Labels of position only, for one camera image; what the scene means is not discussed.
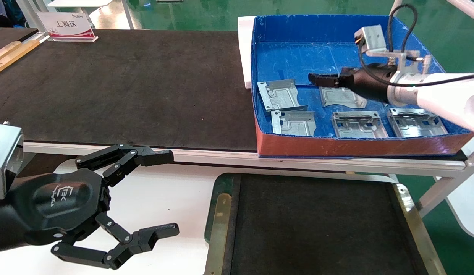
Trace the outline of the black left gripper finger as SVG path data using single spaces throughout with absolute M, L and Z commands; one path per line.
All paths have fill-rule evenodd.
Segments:
M 117 144 L 77 158 L 76 167 L 91 171 L 107 167 L 102 174 L 103 186 L 114 187 L 139 166 L 152 167 L 173 162 L 174 154 L 170 150 L 153 151 L 149 146 Z
M 76 237 L 63 240 L 52 247 L 51 253 L 60 260 L 81 265 L 117 270 L 132 256 L 151 252 L 160 239 L 177 236 L 180 233 L 177 223 L 142 228 L 128 233 L 107 214 L 100 213 L 96 223 L 109 235 L 118 240 L 116 247 L 108 252 L 74 246 Z

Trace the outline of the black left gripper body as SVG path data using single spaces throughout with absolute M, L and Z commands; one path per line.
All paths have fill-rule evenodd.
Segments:
M 19 178 L 10 190 L 19 232 L 34 246 L 64 237 L 86 238 L 99 227 L 95 218 L 109 210 L 110 200 L 102 177 L 86 168 Z

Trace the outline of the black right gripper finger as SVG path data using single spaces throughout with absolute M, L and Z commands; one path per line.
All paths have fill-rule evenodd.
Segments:
M 354 73 L 354 68 L 342 68 L 340 73 L 337 74 L 325 74 L 325 73 L 309 73 L 309 80 L 316 79 L 344 79 Z
M 350 88 L 354 85 L 353 76 L 310 76 L 309 82 L 317 87 Z

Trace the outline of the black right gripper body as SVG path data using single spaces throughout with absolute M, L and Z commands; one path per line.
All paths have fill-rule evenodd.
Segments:
M 397 72 L 396 65 L 387 64 L 368 64 L 367 68 L 373 75 L 378 78 L 390 82 L 391 77 Z M 353 83 L 351 90 L 356 94 L 362 96 L 364 99 L 374 100 L 382 103 L 389 103 L 387 99 L 388 85 L 382 84 L 373 79 L 366 73 L 364 68 L 354 68 Z

